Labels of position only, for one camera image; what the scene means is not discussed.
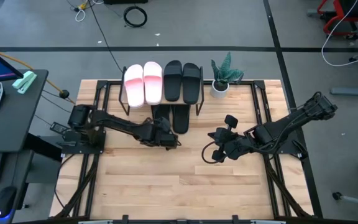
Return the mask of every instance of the gray floor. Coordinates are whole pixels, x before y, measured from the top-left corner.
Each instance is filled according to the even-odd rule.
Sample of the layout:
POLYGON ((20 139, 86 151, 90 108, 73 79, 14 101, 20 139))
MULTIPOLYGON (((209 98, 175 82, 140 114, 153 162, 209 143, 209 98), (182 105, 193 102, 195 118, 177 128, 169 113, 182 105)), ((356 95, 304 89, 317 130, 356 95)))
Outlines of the gray floor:
MULTIPOLYGON (((78 4, 80 0, 71 0, 78 4)), ((325 41, 323 22, 305 16, 320 0, 270 0, 282 47, 321 47, 325 41)), ((272 35, 258 0, 150 0, 141 5, 149 14, 146 26, 124 27, 120 19, 128 5, 94 7, 110 46, 242 46, 273 47, 272 35)), ((5 0, 0 9, 0 47, 104 47, 106 43, 90 10, 86 19, 75 22, 75 12, 64 0, 5 0)), ((328 47, 358 47, 357 42, 335 38, 328 47)), ((162 65, 177 59, 204 67, 212 77, 210 60, 222 60, 226 51, 114 52, 123 66, 156 61, 162 65)), ((73 98, 84 78, 120 78, 108 52, 7 52, 34 68, 50 71, 49 79, 70 91, 73 98)), ((318 53, 284 53, 288 75, 298 105, 315 91, 322 91, 339 109, 334 119, 307 124, 306 143, 311 157, 324 217, 358 220, 358 205, 337 203, 331 193, 341 191, 358 197, 358 97, 331 96, 335 86, 358 86, 358 64, 330 67, 318 53)), ((352 54, 330 53, 335 63, 346 63, 352 54)), ((275 52, 232 52, 232 66, 246 71, 247 79, 281 79, 275 52)), ((12 63, 17 68, 22 65, 12 63)), ((54 91, 50 86, 46 90, 54 91)), ((49 97, 60 106, 71 104, 49 97)), ((41 99, 37 115, 48 122, 65 124, 69 114, 41 99)), ((33 134, 53 136, 48 126, 34 118, 33 134)), ((31 208, 17 212, 15 221, 47 218, 54 184, 29 187, 25 202, 31 208)))

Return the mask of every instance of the black slipper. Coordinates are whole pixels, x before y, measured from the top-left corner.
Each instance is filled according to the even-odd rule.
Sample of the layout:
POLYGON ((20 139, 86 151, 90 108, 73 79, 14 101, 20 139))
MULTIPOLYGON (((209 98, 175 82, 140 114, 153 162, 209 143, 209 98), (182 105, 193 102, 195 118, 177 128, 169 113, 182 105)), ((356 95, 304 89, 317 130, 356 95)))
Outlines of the black slipper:
POLYGON ((169 121, 169 113, 170 112, 171 112, 171 105, 152 106, 153 119, 159 119, 159 118, 163 117, 169 121))
POLYGON ((185 134, 189 130, 190 105, 172 105, 173 131, 185 134))
POLYGON ((173 60, 165 66, 164 95, 166 100, 179 100, 182 75, 181 63, 178 60, 173 60))
POLYGON ((183 66, 183 101, 193 105, 200 95, 201 72, 197 65, 186 63, 183 66))

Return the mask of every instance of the wooden tabletop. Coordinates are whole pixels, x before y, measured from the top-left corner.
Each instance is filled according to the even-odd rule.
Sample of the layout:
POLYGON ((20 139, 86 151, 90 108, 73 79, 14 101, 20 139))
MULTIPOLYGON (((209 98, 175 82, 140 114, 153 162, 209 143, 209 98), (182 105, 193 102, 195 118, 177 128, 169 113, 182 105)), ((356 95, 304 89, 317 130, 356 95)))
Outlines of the wooden tabletop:
MULTIPOLYGON (((93 104, 97 80, 82 80, 77 104, 93 104)), ((272 119, 288 114, 280 80, 265 80, 272 119)), ((273 218, 269 188, 262 156, 247 154, 237 161, 226 159, 222 164, 210 165, 201 159, 201 150, 211 138, 207 133, 225 127, 227 114, 239 123, 234 131, 244 132, 256 125, 252 93, 248 85, 233 85, 224 99, 209 94, 211 86, 204 88, 205 101, 201 113, 191 107, 190 128, 179 135, 182 146, 166 151, 161 147, 141 146, 132 136, 106 129, 104 153, 99 160, 96 187, 91 211, 92 219, 240 219, 273 218)), ((151 117, 150 106, 132 110, 125 115, 118 102, 119 86, 110 91, 108 113, 141 123, 151 117)), ((206 151, 211 158, 210 147, 206 151)), ((63 203, 77 188, 82 155, 74 156, 61 169, 57 194, 63 203)), ((285 183, 297 202, 312 214, 311 202, 301 162, 289 155, 281 155, 285 183)), ((281 196, 277 200, 283 215, 281 196)), ((80 214, 85 210, 87 190, 81 201, 80 214)), ((50 215, 61 206, 54 198, 50 215)))

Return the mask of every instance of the slipper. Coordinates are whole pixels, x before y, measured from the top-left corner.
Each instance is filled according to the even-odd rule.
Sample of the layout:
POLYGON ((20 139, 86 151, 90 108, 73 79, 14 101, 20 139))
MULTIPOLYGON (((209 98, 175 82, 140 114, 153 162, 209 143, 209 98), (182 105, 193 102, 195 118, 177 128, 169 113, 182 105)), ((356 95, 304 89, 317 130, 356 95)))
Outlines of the slipper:
POLYGON ((185 134, 189 130, 190 105, 172 105, 173 131, 185 134))
POLYGON ((186 63, 183 66, 183 101, 193 105, 200 95, 201 72, 197 65, 186 63))
POLYGON ((178 60, 173 60, 165 66, 164 95, 166 100, 179 100, 182 75, 181 63, 178 60))
POLYGON ((125 91, 128 105, 131 108, 140 108, 144 103, 143 68, 141 65, 130 66, 124 74, 125 91))
POLYGON ((152 106, 153 119, 165 118, 169 121, 170 112, 171 112, 171 105, 152 106))
POLYGON ((145 99, 149 105, 158 105, 162 97, 162 68, 155 62, 147 62, 143 69, 145 99))

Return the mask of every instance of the pink slipper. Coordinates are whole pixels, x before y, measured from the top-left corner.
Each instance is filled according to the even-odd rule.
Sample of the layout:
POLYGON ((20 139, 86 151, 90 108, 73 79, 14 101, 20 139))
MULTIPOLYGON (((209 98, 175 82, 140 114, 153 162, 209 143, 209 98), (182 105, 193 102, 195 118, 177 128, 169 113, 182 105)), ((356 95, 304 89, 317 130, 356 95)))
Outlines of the pink slipper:
POLYGON ((144 104, 143 68, 141 65, 130 66, 124 75, 124 85, 131 108, 140 108, 144 104))
POLYGON ((155 62, 147 62, 143 71, 145 98, 149 105, 158 105, 162 98, 162 68, 155 62))

